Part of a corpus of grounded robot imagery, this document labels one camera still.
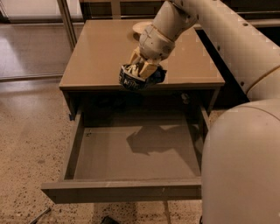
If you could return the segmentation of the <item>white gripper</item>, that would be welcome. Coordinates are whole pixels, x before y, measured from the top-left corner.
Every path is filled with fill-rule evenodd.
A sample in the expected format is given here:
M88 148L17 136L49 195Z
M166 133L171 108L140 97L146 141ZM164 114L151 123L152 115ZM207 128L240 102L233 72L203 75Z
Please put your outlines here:
M139 39L139 46L133 50L129 63L139 64L139 76L149 78L156 72L159 62L169 57L175 47L176 32L173 27L164 25L157 28L148 25Z

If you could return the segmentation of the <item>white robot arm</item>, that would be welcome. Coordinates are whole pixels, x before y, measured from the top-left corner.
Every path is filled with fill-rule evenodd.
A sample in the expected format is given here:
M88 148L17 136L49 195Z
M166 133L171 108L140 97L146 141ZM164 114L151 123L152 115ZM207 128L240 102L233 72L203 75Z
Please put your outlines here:
M166 0L130 61L147 78L199 23L249 101L223 113L202 153L203 224L280 224L280 47L221 0Z

